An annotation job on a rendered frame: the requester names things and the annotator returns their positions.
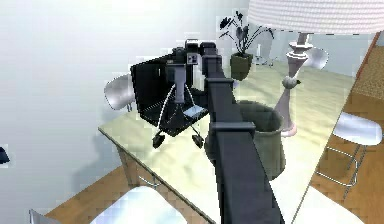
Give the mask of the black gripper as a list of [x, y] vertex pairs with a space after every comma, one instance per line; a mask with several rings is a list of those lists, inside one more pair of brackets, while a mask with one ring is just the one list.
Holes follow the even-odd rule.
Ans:
[[199, 106], [193, 97], [193, 94], [188, 86], [185, 86], [186, 83], [186, 60], [185, 60], [185, 50], [182, 47], [176, 47], [172, 49], [172, 58], [169, 59], [166, 63], [166, 73], [167, 80], [173, 82], [175, 85], [172, 85], [170, 90], [167, 93], [167, 96], [162, 104], [160, 110], [158, 123], [156, 126], [157, 133], [152, 138], [152, 146], [158, 148], [164, 141], [165, 136], [161, 134], [161, 122], [163, 119], [163, 114], [165, 107], [168, 104], [169, 98], [175, 92], [175, 102], [177, 104], [183, 104], [184, 100], [184, 87], [187, 90], [191, 105], [184, 111], [184, 117], [188, 120], [188, 126], [193, 130], [194, 134], [191, 136], [193, 142], [198, 148], [203, 147], [203, 137], [201, 133], [194, 127], [194, 125], [201, 119], [201, 115], [205, 112], [205, 109]]

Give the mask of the pale dining table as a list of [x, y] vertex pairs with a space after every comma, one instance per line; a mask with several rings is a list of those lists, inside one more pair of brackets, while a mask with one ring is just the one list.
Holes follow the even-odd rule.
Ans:
[[[281, 139], [286, 166], [271, 187], [286, 224], [339, 224], [343, 219], [354, 223], [354, 215], [309, 186], [354, 78], [304, 67], [298, 79], [301, 83], [290, 101], [297, 133]], [[143, 174], [154, 172], [203, 212], [199, 222], [220, 221], [214, 167], [193, 143], [191, 128], [175, 138], [168, 136], [154, 149], [155, 128], [137, 112], [114, 112], [108, 106], [103, 111], [105, 123], [99, 130], [119, 147], [125, 170], [136, 165]]]

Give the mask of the white chair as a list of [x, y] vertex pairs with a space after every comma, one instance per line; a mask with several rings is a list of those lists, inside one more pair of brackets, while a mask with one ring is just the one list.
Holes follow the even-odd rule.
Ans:
[[358, 172], [364, 161], [368, 146], [376, 146], [381, 143], [384, 133], [381, 126], [372, 120], [353, 114], [342, 112], [335, 124], [332, 134], [338, 138], [354, 143], [356, 148], [352, 154], [326, 146], [325, 152], [335, 152], [349, 158], [347, 169], [354, 167], [353, 174], [347, 183], [316, 171], [316, 174], [345, 188], [343, 198], [346, 198], [350, 189], [358, 182]]
[[113, 110], [126, 108], [132, 110], [135, 101], [135, 93], [130, 74], [121, 75], [108, 82], [104, 87], [104, 95], [107, 103]]
[[135, 187], [97, 215], [90, 224], [188, 224], [155, 189]]
[[306, 52], [308, 59], [304, 62], [304, 66], [323, 69], [328, 62], [329, 54], [322, 48], [313, 47]]

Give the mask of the house plant in green pot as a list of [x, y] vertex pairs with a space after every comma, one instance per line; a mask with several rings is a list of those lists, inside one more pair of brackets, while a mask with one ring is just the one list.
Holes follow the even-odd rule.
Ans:
[[236, 11], [234, 16], [224, 17], [219, 23], [220, 38], [229, 37], [237, 50], [230, 57], [231, 77], [235, 80], [244, 80], [250, 71], [253, 55], [247, 50], [253, 41], [262, 33], [269, 33], [274, 37], [274, 31], [269, 27], [259, 26], [253, 33], [249, 31], [250, 25], [244, 22], [244, 14]]

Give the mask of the dark green round pot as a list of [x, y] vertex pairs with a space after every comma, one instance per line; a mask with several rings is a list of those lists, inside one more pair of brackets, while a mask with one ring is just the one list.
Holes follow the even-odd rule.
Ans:
[[272, 107], [250, 100], [238, 100], [244, 121], [255, 125], [253, 143], [268, 181], [285, 169], [286, 159], [281, 140], [283, 117]]

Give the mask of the white table lamp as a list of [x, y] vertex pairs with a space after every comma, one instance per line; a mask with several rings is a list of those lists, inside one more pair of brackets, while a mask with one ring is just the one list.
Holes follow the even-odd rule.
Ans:
[[283, 117], [281, 135], [291, 137], [297, 126], [291, 120], [291, 90], [298, 85], [299, 71], [307, 61], [311, 34], [355, 35], [384, 30], [384, 0], [250, 0], [248, 21], [280, 31], [292, 31], [298, 38], [286, 54], [288, 74], [275, 110]]

